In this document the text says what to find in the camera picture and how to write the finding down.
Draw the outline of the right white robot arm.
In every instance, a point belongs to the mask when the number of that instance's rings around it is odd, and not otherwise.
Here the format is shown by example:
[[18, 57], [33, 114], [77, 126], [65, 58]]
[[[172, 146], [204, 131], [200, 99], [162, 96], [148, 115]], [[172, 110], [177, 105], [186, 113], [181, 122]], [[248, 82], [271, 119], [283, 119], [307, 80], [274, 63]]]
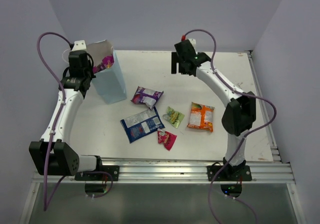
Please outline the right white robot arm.
[[171, 54], [171, 72], [192, 75], [202, 80], [218, 96], [225, 111], [222, 125], [228, 133], [227, 152], [223, 163], [222, 174], [228, 180], [234, 180], [246, 166], [245, 143], [237, 150], [240, 141], [252, 128], [256, 120], [256, 100], [243, 96], [243, 90], [235, 86], [228, 88], [218, 77], [224, 75], [211, 66], [211, 58], [204, 52], [196, 52], [190, 40], [181, 41]]

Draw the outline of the green candy packet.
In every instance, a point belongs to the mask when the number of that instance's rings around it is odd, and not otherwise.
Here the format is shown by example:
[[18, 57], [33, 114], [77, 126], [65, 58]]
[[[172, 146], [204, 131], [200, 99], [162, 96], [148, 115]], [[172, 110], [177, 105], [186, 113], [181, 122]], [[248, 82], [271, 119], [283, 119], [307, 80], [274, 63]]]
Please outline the green candy packet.
[[163, 118], [168, 121], [174, 128], [178, 129], [185, 115], [168, 106]]

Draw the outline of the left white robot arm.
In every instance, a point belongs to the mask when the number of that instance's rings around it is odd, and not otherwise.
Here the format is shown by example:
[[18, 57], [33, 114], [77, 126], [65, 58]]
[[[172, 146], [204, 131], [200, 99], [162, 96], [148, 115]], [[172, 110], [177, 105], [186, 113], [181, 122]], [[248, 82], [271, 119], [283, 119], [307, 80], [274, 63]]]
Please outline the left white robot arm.
[[30, 143], [29, 152], [40, 175], [74, 176], [86, 172], [92, 180], [104, 174], [96, 155], [79, 155], [70, 146], [70, 133], [93, 74], [92, 58], [84, 50], [69, 54], [69, 75], [60, 81], [56, 108], [39, 141]]

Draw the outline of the orange snack bag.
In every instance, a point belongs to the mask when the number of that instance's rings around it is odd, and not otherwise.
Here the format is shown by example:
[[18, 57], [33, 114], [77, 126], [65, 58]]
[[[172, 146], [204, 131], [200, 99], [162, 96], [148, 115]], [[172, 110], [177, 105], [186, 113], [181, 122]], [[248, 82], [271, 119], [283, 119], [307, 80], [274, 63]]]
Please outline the orange snack bag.
[[213, 132], [214, 109], [212, 106], [192, 102], [187, 127]]

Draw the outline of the blue snack bag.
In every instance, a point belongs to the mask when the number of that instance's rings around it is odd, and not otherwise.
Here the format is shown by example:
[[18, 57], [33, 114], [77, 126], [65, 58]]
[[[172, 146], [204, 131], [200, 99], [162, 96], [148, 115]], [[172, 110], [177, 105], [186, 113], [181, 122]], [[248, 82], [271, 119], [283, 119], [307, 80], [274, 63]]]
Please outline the blue snack bag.
[[122, 119], [120, 123], [128, 137], [129, 143], [157, 132], [158, 129], [165, 128], [156, 107]]

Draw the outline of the purple candy bag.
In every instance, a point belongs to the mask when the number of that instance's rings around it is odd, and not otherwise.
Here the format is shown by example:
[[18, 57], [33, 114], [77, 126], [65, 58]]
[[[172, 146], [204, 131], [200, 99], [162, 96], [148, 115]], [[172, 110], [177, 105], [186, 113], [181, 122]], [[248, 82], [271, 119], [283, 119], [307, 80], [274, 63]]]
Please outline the purple candy bag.
[[164, 91], [159, 92], [152, 89], [138, 86], [131, 102], [134, 104], [145, 104], [149, 109], [153, 109]]

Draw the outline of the light blue paper bag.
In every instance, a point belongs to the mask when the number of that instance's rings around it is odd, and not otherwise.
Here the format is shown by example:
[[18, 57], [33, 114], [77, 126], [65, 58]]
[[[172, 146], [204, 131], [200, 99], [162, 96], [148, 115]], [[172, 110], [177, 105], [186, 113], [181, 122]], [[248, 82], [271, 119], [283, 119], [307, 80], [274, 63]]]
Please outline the light blue paper bag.
[[111, 68], [100, 71], [92, 79], [92, 83], [102, 99], [107, 104], [113, 104], [127, 98], [127, 90], [116, 51], [108, 40], [87, 45], [87, 52], [93, 58], [93, 66], [101, 63], [106, 56], [113, 55], [114, 64]]

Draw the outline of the magenta snack bag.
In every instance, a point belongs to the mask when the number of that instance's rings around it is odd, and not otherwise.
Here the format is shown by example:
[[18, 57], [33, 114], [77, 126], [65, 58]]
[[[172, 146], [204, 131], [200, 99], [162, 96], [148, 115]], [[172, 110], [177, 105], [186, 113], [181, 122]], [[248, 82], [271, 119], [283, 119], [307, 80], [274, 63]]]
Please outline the magenta snack bag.
[[104, 57], [100, 64], [93, 67], [93, 69], [92, 69], [93, 73], [96, 74], [100, 71], [111, 68], [113, 66], [114, 62], [115, 61], [114, 61], [113, 55]]

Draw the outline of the red candy packet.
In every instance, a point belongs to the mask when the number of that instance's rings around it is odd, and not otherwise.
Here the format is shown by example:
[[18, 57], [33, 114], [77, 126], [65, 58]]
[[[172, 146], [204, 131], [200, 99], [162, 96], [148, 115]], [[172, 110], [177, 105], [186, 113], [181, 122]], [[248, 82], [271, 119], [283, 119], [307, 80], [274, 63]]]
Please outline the red candy packet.
[[177, 136], [163, 129], [157, 130], [158, 144], [163, 144], [165, 149], [170, 151], [176, 141]]

